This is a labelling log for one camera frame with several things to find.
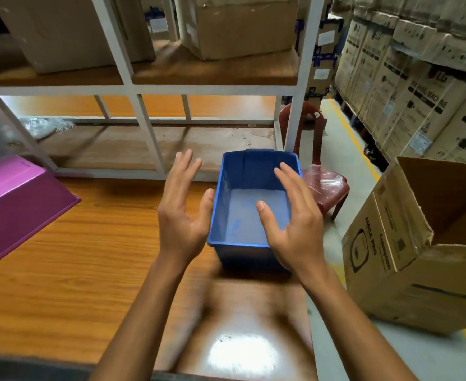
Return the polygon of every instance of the pink plastic container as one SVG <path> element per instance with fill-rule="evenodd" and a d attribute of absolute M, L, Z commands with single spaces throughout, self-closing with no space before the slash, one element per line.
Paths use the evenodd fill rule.
<path fill-rule="evenodd" d="M 0 161 L 0 259 L 80 199 L 49 172 L 18 156 Z"/>

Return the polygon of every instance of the right hand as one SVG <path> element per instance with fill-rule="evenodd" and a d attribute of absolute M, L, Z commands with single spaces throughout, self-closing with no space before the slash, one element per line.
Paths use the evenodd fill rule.
<path fill-rule="evenodd" d="M 306 275 L 325 275 L 323 215 L 300 177 L 285 163 L 274 169 L 291 202 L 291 221 L 281 230 L 274 213 L 263 201 L 256 203 L 268 244 L 279 262 L 300 281 Z"/>

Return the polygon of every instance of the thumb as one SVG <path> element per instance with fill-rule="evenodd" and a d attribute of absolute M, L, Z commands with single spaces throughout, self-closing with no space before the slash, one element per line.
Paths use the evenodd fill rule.
<path fill-rule="evenodd" d="M 208 232 L 210 232 L 211 214 L 214 211 L 214 197 L 215 190 L 209 188 L 203 194 L 203 198 L 199 204 L 197 222 L 203 230 L 208 230 Z"/>
<path fill-rule="evenodd" d="M 271 246 L 277 239 L 278 233 L 280 233 L 279 225 L 275 220 L 274 213 L 265 202 L 258 201 L 256 203 L 256 208 L 258 209 L 259 218 L 265 230 L 268 244 Z"/>

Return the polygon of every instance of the open cardboard box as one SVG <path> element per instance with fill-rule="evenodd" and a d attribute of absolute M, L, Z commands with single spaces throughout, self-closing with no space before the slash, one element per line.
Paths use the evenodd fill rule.
<path fill-rule="evenodd" d="M 348 292 L 368 314 L 466 328 L 466 164 L 399 157 L 342 240 Z"/>

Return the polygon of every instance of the hand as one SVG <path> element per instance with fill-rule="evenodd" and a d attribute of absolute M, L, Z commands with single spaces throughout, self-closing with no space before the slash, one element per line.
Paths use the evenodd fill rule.
<path fill-rule="evenodd" d="M 193 220 L 185 213 L 189 186 L 203 162 L 197 159 L 189 165 L 191 159 L 192 150 L 177 152 L 157 211 L 161 247 L 158 259 L 176 265 L 182 273 L 203 250 L 214 209 L 215 193 L 209 188 L 201 199 L 198 218 Z"/>
<path fill-rule="evenodd" d="M 316 272 L 325 275 L 323 215 L 306 183 L 285 163 L 274 169 L 291 202 L 291 221 L 286 229 L 277 225 L 274 213 L 263 201 L 256 203 L 268 244 L 279 262 L 301 281 Z"/>

